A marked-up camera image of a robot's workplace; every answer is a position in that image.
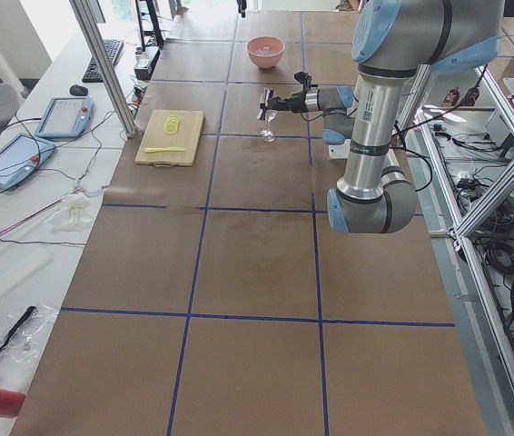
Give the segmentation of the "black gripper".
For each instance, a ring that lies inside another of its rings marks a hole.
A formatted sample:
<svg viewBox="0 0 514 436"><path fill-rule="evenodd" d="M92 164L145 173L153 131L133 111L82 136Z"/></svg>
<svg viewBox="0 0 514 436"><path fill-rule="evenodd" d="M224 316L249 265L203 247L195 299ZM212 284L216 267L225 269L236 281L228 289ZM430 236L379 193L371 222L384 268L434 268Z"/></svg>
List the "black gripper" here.
<svg viewBox="0 0 514 436"><path fill-rule="evenodd" d="M309 108L307 104L307 97L310 92L294 92L287 97L275 96L275 91L270 88L264 88L261 95L261 102L268 102L272 99L272 109L269 107L261 107L257 114L258 120L273 120L276 111L289 111L294 114L308 113Z"/></svg>

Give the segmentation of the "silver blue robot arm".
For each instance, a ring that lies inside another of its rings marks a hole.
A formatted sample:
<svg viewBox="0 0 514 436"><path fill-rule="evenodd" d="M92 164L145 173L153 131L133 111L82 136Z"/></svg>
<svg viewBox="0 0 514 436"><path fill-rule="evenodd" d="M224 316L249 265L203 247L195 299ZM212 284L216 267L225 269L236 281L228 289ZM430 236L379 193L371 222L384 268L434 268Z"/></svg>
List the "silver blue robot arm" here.
<svg viewBox="0 0 514 436"><path fill-rule="evenodd" d="M321 112L326 144L350 145L345 174L327 192L329 223L337 233L395 233L415 213L417 194L390 148L404 85L427 65L435 73L465 71L499 50L501 1L369 1L353 37L355 87L314 88L283 98L264 91L268 111Z"/></svg>

